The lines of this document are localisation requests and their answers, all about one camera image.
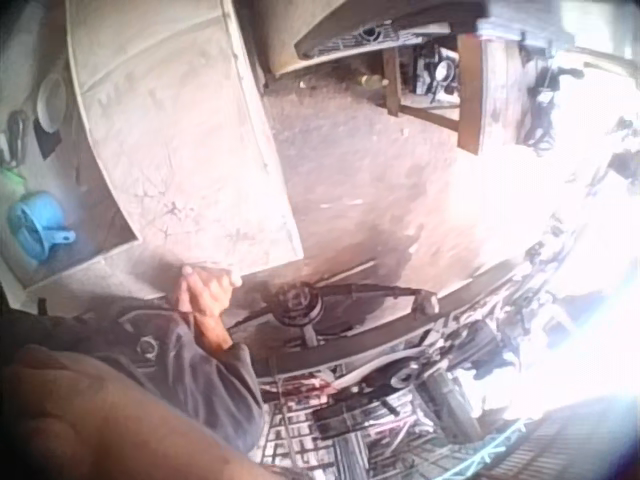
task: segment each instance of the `concrete floor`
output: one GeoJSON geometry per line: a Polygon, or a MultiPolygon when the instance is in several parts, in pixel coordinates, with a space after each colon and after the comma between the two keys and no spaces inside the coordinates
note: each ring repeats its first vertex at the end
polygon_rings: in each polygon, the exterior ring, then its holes
{"type": "MultiPolygon", "coordinates": [[[[487,158],[460,151],[454,132],[388,116],[376,105],[382,92],[358,86],[347,62],[283,76],[265,91],[305,258],[248,278],[247,290],[313,282],[374,259],[344,281],[441,291],[535,241],[563,182],[557,163],[522,147],[487,158]]],[[[323,322],[377,323],[409,304],[382,307],[333,302],[323,322]]],[[[254,353],[299,335],[274,323],[236,335],[254,353]]]]}

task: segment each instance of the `dark sleeve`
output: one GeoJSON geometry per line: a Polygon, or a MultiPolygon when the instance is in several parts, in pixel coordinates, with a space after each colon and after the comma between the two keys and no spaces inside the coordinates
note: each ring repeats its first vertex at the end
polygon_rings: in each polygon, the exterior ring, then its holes
{"type": "Polygon", "coordinates": [[[263,405],[249,350],[236,343],[216,358],[201,350],[190,334],[175,345],[168,379],[182,410],[228,445],[248,453],[260,440],[263,405]]]}

